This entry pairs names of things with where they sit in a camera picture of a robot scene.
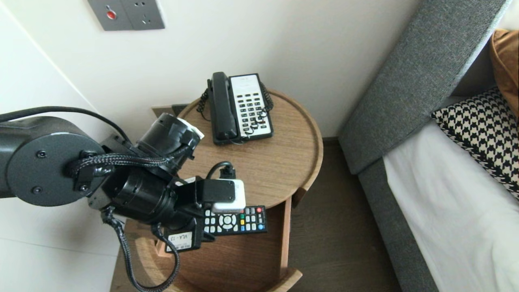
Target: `dark wooden floor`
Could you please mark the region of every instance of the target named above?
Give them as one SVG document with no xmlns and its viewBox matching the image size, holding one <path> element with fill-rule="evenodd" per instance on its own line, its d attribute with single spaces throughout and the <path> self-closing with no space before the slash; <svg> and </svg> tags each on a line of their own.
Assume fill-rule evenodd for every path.
<svg viewBox="0 0 519 292">
<path fill-rule="evenodd" d="M 294 292 L 401 291 L 337 141 L 325 142 L 319 176 L 292 210 L 289 266 L 303 273 Z"/>
</svg>

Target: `telephone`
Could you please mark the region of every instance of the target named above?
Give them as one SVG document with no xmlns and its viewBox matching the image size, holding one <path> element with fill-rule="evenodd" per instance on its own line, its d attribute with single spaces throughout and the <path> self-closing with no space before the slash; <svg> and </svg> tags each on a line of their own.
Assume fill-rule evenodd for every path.
<svg viewBox="0 0 519 292">
<path fill-rule="evenodd" d="M 210 120 L 203 113 L 207 100 Z M 215 144 L 243 144 L 274 135 L 269 115 L 273 107 L 272 98 L 257 73 L 227 77 L 224 72 L 215 72 L 207 80 L 197 111 L 211 121 Z"/>
</svg>

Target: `black and white pillow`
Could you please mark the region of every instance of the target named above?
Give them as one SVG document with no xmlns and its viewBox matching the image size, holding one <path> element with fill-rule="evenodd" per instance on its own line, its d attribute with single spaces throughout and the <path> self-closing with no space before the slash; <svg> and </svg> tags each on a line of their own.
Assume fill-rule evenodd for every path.
<svg viewBox="0 0 519 292">
<path fill-rule="evenodd" d="M 518 124 L 497 87 L 431 117 L 519 200 Z"/>
</svg>

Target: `round side table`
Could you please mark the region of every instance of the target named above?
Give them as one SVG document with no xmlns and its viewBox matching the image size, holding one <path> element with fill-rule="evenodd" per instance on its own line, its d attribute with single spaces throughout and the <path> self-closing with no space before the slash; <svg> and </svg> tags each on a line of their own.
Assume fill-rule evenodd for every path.
<svg viewBox="0 0 519 292">
<path fill-rule="evenodd" d="M 319 173 L 322 138 L 315 121 L 299 103 L 278 91 L 269 93 L 274 102 L 270 112 L 274 136 L 243 145 L 215 145 L 211 123 L 196 111 L 198 100 L 179 115 L 206 135 L 194 152 L 195 159 L 186 161 L 179 172 L 180 177 L 205 177 L 214 164 L 232 162 L 236 177 L 244 182 L 247 205 L 268 208 L 268 232 L 219 236 L 198 250 L 181 253 L 180 272 L 167 291 L 284 292 L 302 276 L 299 270 L 288 267 L 290 214 L 292 203 L 295 206 L 301 201 Z M 204 115 L 209 117 L 209 112 L 206 107 Z M 158 256 L 163 243 L 155 246 L 149 227 L 134 220 L 127 221 L 125 230 L 133 254 L 142 264 L 136 268 L 138 277 L 147 276 L 153 285 L 161 283 L 173 267 L 172 258 Z M 116 269 L 124 269 L 121 256 Z M 112 291 L 122 291 L 127 282 L 114 278 Z"/>
</svg>

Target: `red button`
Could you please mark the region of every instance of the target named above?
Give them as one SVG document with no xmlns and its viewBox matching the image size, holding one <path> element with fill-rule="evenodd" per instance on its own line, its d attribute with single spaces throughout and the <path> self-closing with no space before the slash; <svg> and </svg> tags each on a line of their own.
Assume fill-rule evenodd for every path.
<svg viewBox="0 0 519 292">
<path fill-rule="evenodd" d="M 113 12 L 112 10 L 109 10 L 107 13 L 106 13 L 106 16 L 108 16 L 108 18 L 114 20 L 117 18 L 117 14 L 115 14 L 115 12 Z"/>
</svg>

